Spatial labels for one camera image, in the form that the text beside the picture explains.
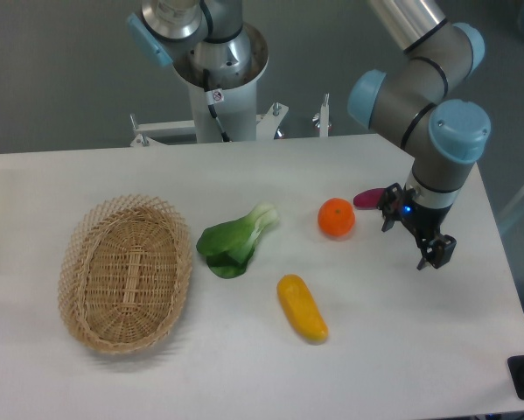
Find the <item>tabletop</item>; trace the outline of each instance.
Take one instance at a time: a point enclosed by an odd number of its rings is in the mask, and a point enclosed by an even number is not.
[[[316,222],[331,197],[403,183],[411,158],[376,135],[0,155],[0,418],[420,419],[524,410],[507,358],[524,316],[477,167],[443,224],[451,262],[416,270],[415,240],[378,211],[353,234]],[[273,202],[281,216],[244,276],[194,253],[168,338],[107,357],[63,326],[60,265],[85,213],[158,196],[203,229]],[[301,276],[329,330],[297,336],[277,296]]]

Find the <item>green leafy vegetable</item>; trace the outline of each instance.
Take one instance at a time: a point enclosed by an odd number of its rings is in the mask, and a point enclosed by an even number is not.
[[[254,255],[263,229],[279,220],[276,207],[260,203],[246,216],[208,227],[196,244],[211,271],[222,278],[241,276]]]

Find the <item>toy fruit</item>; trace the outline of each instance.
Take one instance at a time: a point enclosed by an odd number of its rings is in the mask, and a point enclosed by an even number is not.
[[[353,204],[360,210],[370,210],[378,207],[378,202],[384,193],[384,188],[373,188],[357,194],[353,199]]]
[[[278,221],[279,214],[273,204],[259,203],[240,219],[208,227],[201,234],[196,249],[216,276],[241,276],[254,255],[263,229]]]
[[[330,236],[348,234],[355,224],[353,206],[346,199],[329,199],[318,212],[318,225]]]
[[[284,276],[277,284],[277,296],[297,333],[314,344],[327,339],[328,327],[301,277],[295,274]]]

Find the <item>wicker basket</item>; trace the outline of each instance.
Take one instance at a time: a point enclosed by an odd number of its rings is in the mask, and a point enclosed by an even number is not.
[[[99,205],[75,229],[59,280],[69,332],[102,353],[151,346],[185,302],[192,251],[184,219],[158,198]]]

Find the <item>yellow squash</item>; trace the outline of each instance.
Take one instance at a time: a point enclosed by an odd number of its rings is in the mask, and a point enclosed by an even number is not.
[[[328,338],[328,327],[301,277],[295,274],[283,277],[277,284],[277,296],[297,333],[314,343],[322,343]]]

